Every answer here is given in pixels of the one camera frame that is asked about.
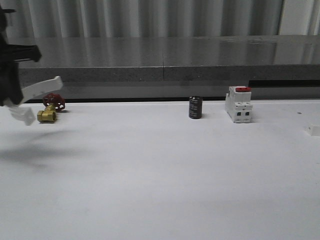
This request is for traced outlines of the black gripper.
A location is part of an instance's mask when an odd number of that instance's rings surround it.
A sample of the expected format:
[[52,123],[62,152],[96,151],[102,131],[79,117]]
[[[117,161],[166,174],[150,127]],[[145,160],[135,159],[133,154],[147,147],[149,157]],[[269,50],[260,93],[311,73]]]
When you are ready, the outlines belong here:
[[0,35],[0,105],[10,100],[18,105],[23,100],[19,80],[19,62],[38,62],[42,55],[37,45],[9,44]]

